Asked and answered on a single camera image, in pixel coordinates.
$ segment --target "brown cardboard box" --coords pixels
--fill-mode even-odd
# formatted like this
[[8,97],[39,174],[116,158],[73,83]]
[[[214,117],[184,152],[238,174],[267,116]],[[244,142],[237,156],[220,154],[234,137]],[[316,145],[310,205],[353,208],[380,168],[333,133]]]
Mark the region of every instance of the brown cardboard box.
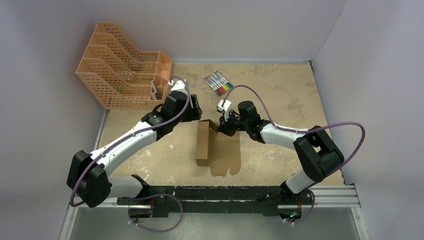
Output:
[[227,136],[218,132],[218,125],[210,119],[197,123],[196,163],[209,167],[212,176],[235,175],[242,166],[240,133]]

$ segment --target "beige table surface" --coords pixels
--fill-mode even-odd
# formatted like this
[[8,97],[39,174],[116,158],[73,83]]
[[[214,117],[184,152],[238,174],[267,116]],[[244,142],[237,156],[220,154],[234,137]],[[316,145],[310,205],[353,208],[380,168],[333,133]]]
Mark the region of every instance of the beige table surface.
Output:
[[[234,86],[244,84],[262,97],[273,120],[294,128],[327,124],[315,79],[305,64],[174,64],[173,75],[189,81],[190,92],[197,94],[202,119],[218,121],[217,96],[203,80],[220,71]],[[246,88],[235,89],[228,98],[235,106],[252,101],[263,119],[265,111],[256,96]],[[104,146],[131,129],[148,110],[111,110],[104,129]],[[150,185],[272,186],[280,185],[301,165],[296,152],[278,145],[261,144],[240,134],[241,169],[235,175],[212,176],[208,167],[195,161],[197,122],[178,124],[164,136],[130,157],[112,175],[137,174]],[[343,185],[338,171],[320,185]]]

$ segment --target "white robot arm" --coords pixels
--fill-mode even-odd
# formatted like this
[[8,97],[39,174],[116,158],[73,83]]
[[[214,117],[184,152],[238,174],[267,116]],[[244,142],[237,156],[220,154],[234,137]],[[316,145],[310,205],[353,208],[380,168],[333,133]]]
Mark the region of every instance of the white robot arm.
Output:
[[228,100],[219,102],[217,111],[222,113],[219,132],[233,136],[236,131],[246,131],[254,141],[276,144],[296,151],[302,168],[281,184],[281,188],[288,195],[298,194],[315,182],[321,182],[345,160],[342,152],[324,130],[305,133],[309,129],[273,125],[269,120],[261,119],[251,101],[242,101],[237,108],[239,113],[233,110]]
[[[137,151],[172,132],[178,123],[191,122],[201,118],[202,110],[195,94],[190,96],[191,104],[189,103],[184,113],[177,117],[186,104],[187,96],[185,84],[181,80],[176,81],[172,84],[171,91],[163,105],[156,106],[127,133],[88,154],[83,150],[77,152],[72,159],[67,185],[73,189],[83,171],[93,160],[97,160],[87,174],[82,177],[76,191],[76,194],[89,207],[99,205],[106,198],[137,196],[143,188],[143,182],[134,177],[124,181],[113,181],[113,177],[110,175]],[[171,123],[163,125],[173,118],[175,120]],[[162,126],[153,128],[153,126],[161,124]]]

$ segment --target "marker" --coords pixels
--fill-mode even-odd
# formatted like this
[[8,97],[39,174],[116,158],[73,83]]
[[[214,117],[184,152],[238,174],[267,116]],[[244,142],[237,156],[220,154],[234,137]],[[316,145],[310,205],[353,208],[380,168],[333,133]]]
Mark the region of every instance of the marker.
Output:
[[214,84],[212,84],[207,77],[205,77],[203,80],[205,80],[205,82],[209,85],[209,87],[213,89],[216,94],[221,95],[221,93],[218,91],[218,88]]
[[219,85],[221,85],[225,91],[228,91],[230,88],[228,86],[225,85],[225,82],[221,81],[216,75],[212,75],[212,78],[215,79]]
[[222,84],[216,76],[211,75],[210,77],[223,89],[224,93],[228,91],[229,88]]
[[221,87],[219,86],[219,84],[217,84],[217,83],[216,83],[216,82],[212,79],[212,77],[211,77],[211,76],[207,76],[206,78],[210,81],[210,83],[211,83],[213,86],[215,86],[216,90],[219,92],[219,94],[218,94],[218,95],[222,95],[223,93],[225,93],[224,89],[223,89],[223,88],[221,88]]
[[221,94],[223,94],[223,93],[225,93],[226,92],[226,90],[225,90],[225,88],[224,87],[222,87],[221,86],[221,84],[216,80],[216,79],[214,79],[211,75],[209,75],[208,76],[208,78],[213,82],[213,83],[215,83],[215,85],[218,87],[218,90],[219,90],[219,92],[221,93]]
[[151,84],[151,87],[153,88],[153,92],[151,93],[151,98],[153,100],[162,100],[162,96],[159,93],[158,85],[156,85],[155,80],[152,80],[150,84]]
[[219,75],[227,84],[229,84],[229,86],[231,87],[231,88],[233,88],[234,86],[219,72],[219,71],[216,71],[215,72],[217,75]]
[[224,86],[225,86],[225,88],[226,88],[226,90],[228,91],[228,90],[230,90],[232,87],[228,84],[228,83],[226,83],[224,80],[223,80],[223,78],[222,77],[220,77],[220,76],[218,76],[218,74],[213,74],[214,76],[215,76],[215,78],[217,78]]

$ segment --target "white corner wall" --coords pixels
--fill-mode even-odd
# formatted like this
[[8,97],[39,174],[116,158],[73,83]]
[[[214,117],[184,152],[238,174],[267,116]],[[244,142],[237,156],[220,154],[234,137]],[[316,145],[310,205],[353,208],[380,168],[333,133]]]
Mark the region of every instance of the white corner wall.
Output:
[[72,157],[103,116],[75,75],[94,27],[81,0],[0,0],[0,239],[60,235]]
[[[373,240],[424,237],[424,1],[349,0],[313,66],[330,123],[366,138],[343,168]],[[357,128],[331,131],[345,153]]]
[[309,61],[347,0],[85,0],[144,51],[175,61]]

